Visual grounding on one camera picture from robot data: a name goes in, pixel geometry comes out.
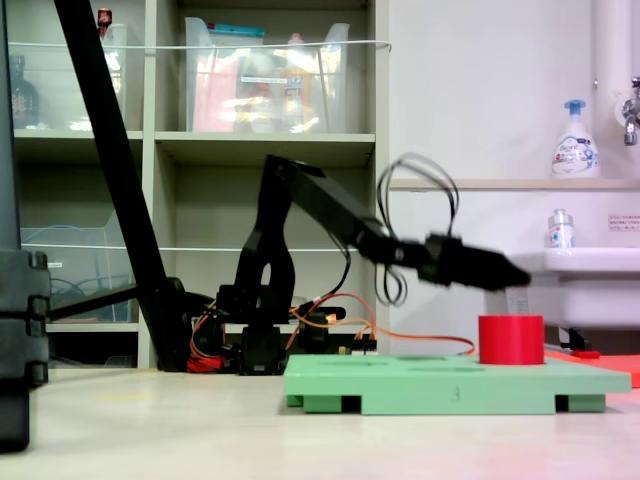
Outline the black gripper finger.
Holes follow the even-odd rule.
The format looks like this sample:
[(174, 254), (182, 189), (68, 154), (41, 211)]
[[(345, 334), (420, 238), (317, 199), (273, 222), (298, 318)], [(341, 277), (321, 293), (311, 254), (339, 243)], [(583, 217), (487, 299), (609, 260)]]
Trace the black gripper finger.
[(499, 291), (527, 286), (531, 275), (499, 252), (461, 246), (453, 254), (452, 281), (467, 287)]

